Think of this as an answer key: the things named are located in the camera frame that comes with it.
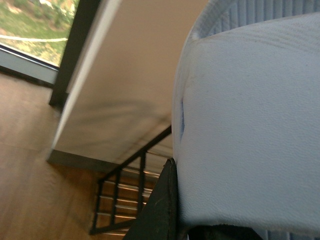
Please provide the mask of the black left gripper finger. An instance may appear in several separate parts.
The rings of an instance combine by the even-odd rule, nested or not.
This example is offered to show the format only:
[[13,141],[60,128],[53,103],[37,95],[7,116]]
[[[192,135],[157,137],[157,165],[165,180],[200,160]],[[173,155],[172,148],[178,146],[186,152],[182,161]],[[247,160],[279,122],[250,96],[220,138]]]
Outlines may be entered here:
[[178,178],[174,159],[166,161],[149,200],[125,240],[175,240],[177,238]]

